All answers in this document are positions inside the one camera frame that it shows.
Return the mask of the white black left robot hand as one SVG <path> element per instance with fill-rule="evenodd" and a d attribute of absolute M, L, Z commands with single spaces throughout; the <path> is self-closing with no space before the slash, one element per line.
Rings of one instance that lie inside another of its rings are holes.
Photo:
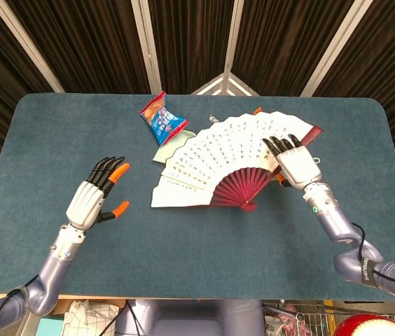
<path fill-rule="evenodd" d="M 66 215 L 69 224 L 78 230 L 87 231 L 95 223 L 120 217 L 129 207 L 123 201 L 112 211 L 102 212 L 102 205 L 120 177 L 130 168 L 124 157 L 105 157 L 92 169 L 89 176 L 76 190 Z"/>

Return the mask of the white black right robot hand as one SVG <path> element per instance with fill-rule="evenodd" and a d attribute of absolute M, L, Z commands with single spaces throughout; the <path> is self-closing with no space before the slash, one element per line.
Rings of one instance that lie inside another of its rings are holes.
<path fill-rule="evenodd" d="M 263 138 L 262 141 L 273 154 L 284 172 L 285 179 L 293 188 L 304 190 L 309 184 L 321 180 L 321 170 L 309 150 L 295 135 L 289 134 L 283 139 L 270 136 L 268 139 Z"/>

